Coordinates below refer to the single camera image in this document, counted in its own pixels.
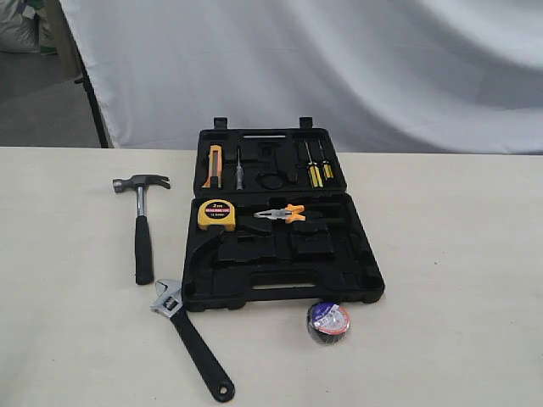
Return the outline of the black electrical tape roll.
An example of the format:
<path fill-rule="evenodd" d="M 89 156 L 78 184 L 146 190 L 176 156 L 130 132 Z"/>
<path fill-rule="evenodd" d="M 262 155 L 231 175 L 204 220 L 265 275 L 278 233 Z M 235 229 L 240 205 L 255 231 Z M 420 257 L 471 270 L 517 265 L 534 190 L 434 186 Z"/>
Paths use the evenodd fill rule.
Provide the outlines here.
<path fill-rule="evenodd" d="M 311 338 L 322 345 L 339 342 L 350 329 L 346 309 L 334 302 L 318 302 L 306 313 L 306 327 Z"/>

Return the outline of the claw hammer black grip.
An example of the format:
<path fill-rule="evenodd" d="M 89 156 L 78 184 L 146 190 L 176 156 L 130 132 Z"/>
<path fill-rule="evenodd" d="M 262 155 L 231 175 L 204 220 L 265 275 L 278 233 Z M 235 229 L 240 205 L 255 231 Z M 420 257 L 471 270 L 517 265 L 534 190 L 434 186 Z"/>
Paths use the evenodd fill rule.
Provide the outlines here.
<path fill-rule="evenodd" d="M 170 189 L 170 179 L 161 175 L 134 175 L 128 179 L 114 179 L 115 193 L 132 190 L 137 196 L 137 216 L 135 220 L 135 282 L 138 286 L 154 281 L 153 251 L 146 212 L 146 191 L 150 186 Z"/>

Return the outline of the adjustable wrench black handle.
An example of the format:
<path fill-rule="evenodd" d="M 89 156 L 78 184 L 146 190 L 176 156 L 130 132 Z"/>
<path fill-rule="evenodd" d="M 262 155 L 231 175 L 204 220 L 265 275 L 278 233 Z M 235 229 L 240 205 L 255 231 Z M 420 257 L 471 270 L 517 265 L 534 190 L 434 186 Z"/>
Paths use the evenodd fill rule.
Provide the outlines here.
<path fill-rule="evenodd" d="M 188 318 L 182 303 L 181 282 L 161 279 L 155 283 L 155 289 L 157 299 L 151 304 L 151 311 L 164 316 L 176 328 L 213 399 L 219 403 L 232 400 L 234 383 Z"/>

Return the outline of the black plastic tool case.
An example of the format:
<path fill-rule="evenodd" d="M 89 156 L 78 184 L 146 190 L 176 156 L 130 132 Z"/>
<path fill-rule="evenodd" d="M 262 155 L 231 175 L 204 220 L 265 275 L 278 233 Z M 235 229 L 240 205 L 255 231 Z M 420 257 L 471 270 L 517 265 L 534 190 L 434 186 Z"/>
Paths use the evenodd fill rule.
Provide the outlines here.
<path fill-rule="evenodd" d="M 334 178 L 325 181 L 318 141 Z M 311 186 L 304 142 L 322 188 Z M 211 145 L 222 146 L 222 187 L 202 188 Z M 236 190 L 237 147 L 244 189 Z M 198 227 L 199 206 L 224 199 L 236 228 Z M 305 221 L 257 219 L 254 213 L 304 205 Z M 385 284 L 325 129 L 303 117 L 294 128 L 232 128 L 223 117 L 199 133 L 193 200 L 182 275 L 182 301 L 191 311 L 238 309 L 249 302 L 319 298 L 377 302 Z"/>

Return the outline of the clear voltage tester screwdriver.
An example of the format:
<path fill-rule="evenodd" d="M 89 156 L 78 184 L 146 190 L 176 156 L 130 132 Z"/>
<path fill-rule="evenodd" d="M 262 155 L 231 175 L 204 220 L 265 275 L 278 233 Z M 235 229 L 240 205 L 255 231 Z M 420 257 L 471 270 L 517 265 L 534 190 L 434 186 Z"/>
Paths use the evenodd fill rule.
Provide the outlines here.
<path fill-rule="evenodd" d="M 244 189 L 244 168 L 241 164 L 241 151 L 240 147 L 237 147 L 237 163 L 235 172 L 236 190 L 241 191 Z"/>

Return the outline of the long yellow black screwdriver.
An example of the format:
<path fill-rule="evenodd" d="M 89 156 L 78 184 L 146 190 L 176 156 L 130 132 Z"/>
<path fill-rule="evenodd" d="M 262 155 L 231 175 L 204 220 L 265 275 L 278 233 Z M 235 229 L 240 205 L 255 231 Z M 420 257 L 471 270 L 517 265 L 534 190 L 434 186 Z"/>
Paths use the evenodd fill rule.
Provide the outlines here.
<path fill-rule="evenodd" d="M 308 142 L 304 142 L 304 145 L 305 145 L 305 150 L 308 157 L 308 173 L 309 173 L 311 186 L 314 188 L 322 188 L 323 182 L 322 182 L 322 177 L 321 177 L 318 165 L 311 156 L 311 150 L 309 148 Z"/>

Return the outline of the yellow tape measure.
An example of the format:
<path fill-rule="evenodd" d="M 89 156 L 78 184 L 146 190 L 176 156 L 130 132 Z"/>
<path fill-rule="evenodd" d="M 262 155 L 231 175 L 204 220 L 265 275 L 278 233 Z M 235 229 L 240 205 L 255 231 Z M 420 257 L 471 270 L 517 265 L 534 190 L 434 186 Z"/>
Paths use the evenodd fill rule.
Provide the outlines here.
<path fill-rule="evenodd" d="M 197 222 L 202 231 L 208 230 L 210 226 L 222 226 L 226 231 L 234 231 L 235 207 L 224 199 L 210 199 L 199 206 Z"/>

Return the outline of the orange utility knife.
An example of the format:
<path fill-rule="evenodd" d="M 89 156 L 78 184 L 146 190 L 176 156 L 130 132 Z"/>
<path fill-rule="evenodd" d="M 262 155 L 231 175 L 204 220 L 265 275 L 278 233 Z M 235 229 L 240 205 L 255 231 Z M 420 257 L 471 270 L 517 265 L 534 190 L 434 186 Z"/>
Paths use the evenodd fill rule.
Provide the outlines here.
<path fill-rule="evenodd" d="M 208 175 L 202 188 L 222 187 L 222 146 L 211 145 L 208 155 Z"/>

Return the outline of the short yellow black screwdriver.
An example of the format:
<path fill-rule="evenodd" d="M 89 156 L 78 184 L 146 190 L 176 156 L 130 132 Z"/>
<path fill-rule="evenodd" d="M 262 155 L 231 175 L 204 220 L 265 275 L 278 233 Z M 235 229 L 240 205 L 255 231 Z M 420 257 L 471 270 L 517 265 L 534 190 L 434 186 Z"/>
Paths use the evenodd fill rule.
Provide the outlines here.
<path fill-rule="evenodd" d="M 318 141 L 318 145 L 319 145 L 319 149 L 322 156 L 322 173 L 323 173 L 324 179 L 325 181 L 331 181 L 334 178 L 333 168 L 331 166 L 330 161 L 327 159 L 321 140 Z"/>

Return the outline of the white backdrop cloth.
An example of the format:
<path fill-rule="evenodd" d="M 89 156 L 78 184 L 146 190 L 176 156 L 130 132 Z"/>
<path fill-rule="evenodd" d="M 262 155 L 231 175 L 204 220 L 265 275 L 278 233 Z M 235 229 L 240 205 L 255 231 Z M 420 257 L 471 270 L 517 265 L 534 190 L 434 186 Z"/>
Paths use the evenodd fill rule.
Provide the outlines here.
<path fill-rule="evenodd" d="M 310 116 L 339 151 L 540 153 L 539 1 L 64 1 L 118 148 Z"/>

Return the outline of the black backdrop stand pole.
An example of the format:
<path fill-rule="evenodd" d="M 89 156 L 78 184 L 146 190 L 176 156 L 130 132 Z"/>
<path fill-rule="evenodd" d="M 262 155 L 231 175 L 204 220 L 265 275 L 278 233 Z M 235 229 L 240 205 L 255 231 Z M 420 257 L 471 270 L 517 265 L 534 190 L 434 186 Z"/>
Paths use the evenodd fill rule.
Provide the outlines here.
<path fill-rule="evenodd" d="M 87 72 L 87 67 L 81 56 L 80 49 L 77 46 L 76 39 L 73 36 L 70 22 L 64 11 L 63 2 L 60 1 L 59 4 L 61 7 L 63 16 L 66 19 L 67 31 L 69 32 L 69 35 L 70 35 L 72 53 L 74 54 L 77 70 L 79 71 L 79 73 L 77 74 L 77 77 L 73 80 L 73 82 L 76 85 L 82 85 L 83 90 L 86 93 L 89 109 L 92 116 L 92 121 L 93 121 L 94 127 L 97 132 L 97 136 L 98 136 L 99 146 L 101 148 L 110 148 L 110 137 L 106 131 L 107 128 L 106 128 L 106 125 L 104 124 L 104 119 L 98 105 L 98 100 L 97 100 L 94 87 L 92 86 L 90 76 Z"/>

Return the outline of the white sack in background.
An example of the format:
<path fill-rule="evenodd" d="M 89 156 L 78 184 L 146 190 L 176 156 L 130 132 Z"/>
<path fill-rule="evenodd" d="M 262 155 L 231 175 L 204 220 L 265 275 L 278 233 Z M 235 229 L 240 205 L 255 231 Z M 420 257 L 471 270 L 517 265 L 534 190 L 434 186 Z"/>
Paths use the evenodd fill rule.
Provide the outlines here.
<path fill-rule="evenodd" d="M 1 51 L 37 53 L 36 11 L 27 1 L 1 1 Z"/>

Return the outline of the orange handled pliers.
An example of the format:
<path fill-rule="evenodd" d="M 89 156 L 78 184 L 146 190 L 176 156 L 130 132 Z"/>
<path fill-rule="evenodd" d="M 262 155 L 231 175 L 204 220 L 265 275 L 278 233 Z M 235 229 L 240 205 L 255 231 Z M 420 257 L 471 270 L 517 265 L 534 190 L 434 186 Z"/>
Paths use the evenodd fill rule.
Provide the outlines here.
<path fill-rule="evenodd" d="M 253 216 L 257 219 L 282 220 L 285 224 L 291 224 L 295 221 L 305 221 L 304 205 L 293 205 L 289 203 L 285 208 L 267 209 L 256 212 Z"/>

